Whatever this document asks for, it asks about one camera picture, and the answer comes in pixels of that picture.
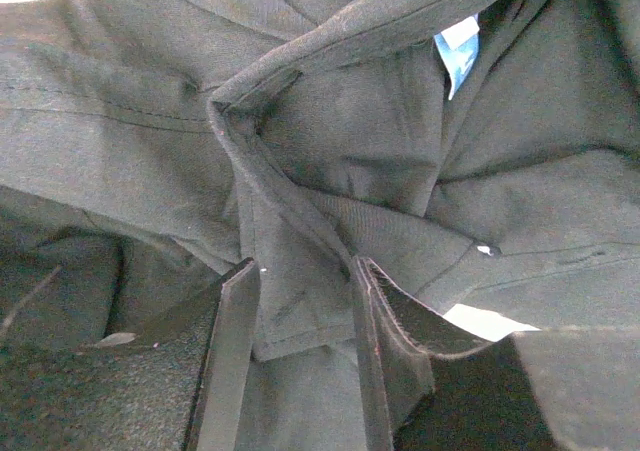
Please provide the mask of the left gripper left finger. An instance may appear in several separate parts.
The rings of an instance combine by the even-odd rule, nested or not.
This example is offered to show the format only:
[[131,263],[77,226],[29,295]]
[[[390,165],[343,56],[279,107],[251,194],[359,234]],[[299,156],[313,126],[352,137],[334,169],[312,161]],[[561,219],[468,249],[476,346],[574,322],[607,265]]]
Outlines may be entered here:
[[1,351],[5,450],[231,450],[260,298],[252,259],[151,320],[74,349]]

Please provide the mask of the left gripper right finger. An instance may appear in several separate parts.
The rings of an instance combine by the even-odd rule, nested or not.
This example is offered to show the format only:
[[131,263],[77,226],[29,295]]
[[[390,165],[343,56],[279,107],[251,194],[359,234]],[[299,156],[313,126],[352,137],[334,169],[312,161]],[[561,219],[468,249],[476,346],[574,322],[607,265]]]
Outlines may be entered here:
[[554,449],[513,339],[450,323],[369,258],[351,271],[368,449]]

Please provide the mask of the black shirt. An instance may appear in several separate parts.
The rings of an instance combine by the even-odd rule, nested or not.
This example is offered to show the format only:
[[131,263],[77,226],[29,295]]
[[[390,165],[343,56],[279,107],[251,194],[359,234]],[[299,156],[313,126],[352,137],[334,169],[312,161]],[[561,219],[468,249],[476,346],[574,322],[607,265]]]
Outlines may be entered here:
[[370,450],[351,266],[515,341],[555,447],[639,446],[639,0],[1,8],[1,351],[246,259],[231,450]]

